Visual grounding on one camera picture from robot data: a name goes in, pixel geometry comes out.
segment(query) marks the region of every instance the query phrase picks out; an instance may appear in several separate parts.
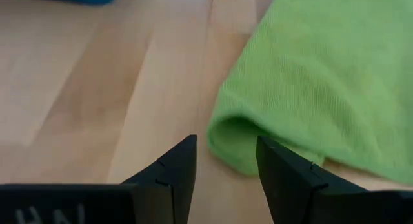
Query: wooden floor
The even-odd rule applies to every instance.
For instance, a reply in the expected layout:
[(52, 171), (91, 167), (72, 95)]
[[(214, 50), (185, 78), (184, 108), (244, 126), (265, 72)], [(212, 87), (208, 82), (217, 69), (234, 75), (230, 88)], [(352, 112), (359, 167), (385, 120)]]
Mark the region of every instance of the wooden floor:
[(270, 2), (0, 0), (0, 182), (119, 183), (198, 134), (190, 223), (271, 223), (257, 178), (205, 141), (219, 85)]

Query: light wood surface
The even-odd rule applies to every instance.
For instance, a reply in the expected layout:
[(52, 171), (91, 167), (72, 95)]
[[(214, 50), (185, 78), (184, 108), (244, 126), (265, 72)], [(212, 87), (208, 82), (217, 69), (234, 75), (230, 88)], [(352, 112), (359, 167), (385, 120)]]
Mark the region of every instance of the light wood surface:
[(198, 134), (190, 223), (271, 223), (259, 180), (205, 141), (219, 85), (270, 2), (0, 0), (0, 182), (119, 183)]

